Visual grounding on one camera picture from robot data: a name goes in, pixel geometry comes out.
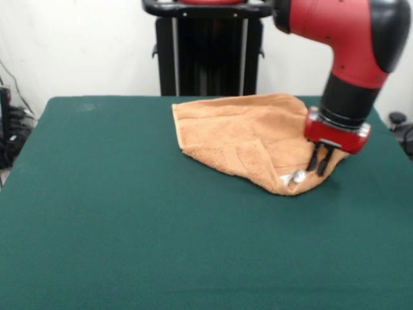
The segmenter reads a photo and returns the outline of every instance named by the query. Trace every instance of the table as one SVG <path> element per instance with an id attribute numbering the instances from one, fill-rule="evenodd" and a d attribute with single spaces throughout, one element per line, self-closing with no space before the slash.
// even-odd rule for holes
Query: table
<path id="1" fill-rule="evenodd" d="M 413 309 L 413 167 L 375 112 L 292 198 L 183 155 L 193 99 L 48 103 L 0 194 L 0 309 Z"/>

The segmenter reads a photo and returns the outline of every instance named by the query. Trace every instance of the black cable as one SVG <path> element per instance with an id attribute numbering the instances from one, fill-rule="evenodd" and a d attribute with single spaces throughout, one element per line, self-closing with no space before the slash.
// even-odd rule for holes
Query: black cable
<path id="1" fill-rule="evenodd" d="M 26 99 L 22 96 L 22 94 L 20 93 L 20 88 L 19 88 L 19 84 L 17 83 L 17 79 L 15 78 L 15 76 L 9 71 L 9 69 L 7 69 L 7 67 L 5 66 L 5 64 L 3 63 L 3 60 L 1 60 L 0 58 L 0 65 L 2 66 L 2 68 L 6 71 L 6 73 L 13 79 L 14 81 L 14 85 L 15 85 L 15 90 L 17 92 L 17 94 L 19 95 L 21 101 L 23 101 L 23 103 L 25 104 L 26 108 L 30 111 L 30 113 L 33 113 L 32 108 L 30 108 L 30 105 L 27 103 Z"/>

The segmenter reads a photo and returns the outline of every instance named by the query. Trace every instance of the black chair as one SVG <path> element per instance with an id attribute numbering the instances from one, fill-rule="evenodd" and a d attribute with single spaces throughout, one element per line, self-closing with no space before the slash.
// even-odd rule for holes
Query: black chair
<path id="1" fill-rule="evenodd" d="M 390 129 L 403 150 L 413 159 L 413 123 L 405 123 L 406 115 L 400 112 L 392 112 L 388 116 L 392 123 Z"/>

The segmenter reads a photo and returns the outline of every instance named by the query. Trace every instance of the metal object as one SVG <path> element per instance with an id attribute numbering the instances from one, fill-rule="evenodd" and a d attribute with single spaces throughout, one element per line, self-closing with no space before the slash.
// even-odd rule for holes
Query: metal object
<path id="1" fill-rule="evenodd" d="M 307 174 L 303 170 L 296 170 L 289 174 L 284 174 L 280 176 L 285 186 L 290 186 L 291 183 L 300 184 L 303 183 Z"/>

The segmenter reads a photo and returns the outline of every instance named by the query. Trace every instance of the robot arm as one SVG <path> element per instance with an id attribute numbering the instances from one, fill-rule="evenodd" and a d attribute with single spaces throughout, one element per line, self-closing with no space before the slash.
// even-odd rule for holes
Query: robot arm
<path id="1" fill-rule="evenodd" d="M 316 144 L 359 152 L 370 135 L 365 123 L 381 87 L 394 70 L 410 29 L 408 0 L 275 0 L 277 28 L 329 45 L 334 62 L 319 108 L 308 113 L 305 136 Z"/>

